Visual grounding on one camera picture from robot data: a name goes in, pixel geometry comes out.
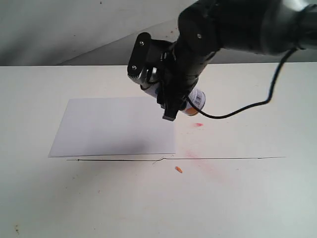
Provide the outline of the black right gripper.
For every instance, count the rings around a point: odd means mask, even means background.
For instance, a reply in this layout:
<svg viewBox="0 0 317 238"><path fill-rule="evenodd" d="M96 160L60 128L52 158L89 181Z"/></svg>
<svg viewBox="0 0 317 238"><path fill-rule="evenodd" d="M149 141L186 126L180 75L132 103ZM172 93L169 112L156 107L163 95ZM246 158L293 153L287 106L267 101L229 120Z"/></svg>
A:
<svg viewBox="0 0 317 238"><path fill-rule="evenodd" d="M149 41L146 67L146 93L164 109L163 119L174 121L179 111L191 108L187 97L194 101L197 96L205 56L181 41Z"/></svg>

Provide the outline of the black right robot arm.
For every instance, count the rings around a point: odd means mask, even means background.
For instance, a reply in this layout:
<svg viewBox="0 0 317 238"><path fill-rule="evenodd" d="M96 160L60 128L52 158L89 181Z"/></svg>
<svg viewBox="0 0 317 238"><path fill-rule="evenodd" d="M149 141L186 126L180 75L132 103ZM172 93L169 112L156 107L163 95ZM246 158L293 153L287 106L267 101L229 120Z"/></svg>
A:
<svg viewBox="0 0 317 238"><path fill-rule="evenodd" d="M287 59L317 46L317 6L301 0L199 0L180 13L178 30L175 42L147 36L159 51L157 102L169 121L189 102L199 75L221 49L282 55L267 98L251 107L268 104Z"/></svg>

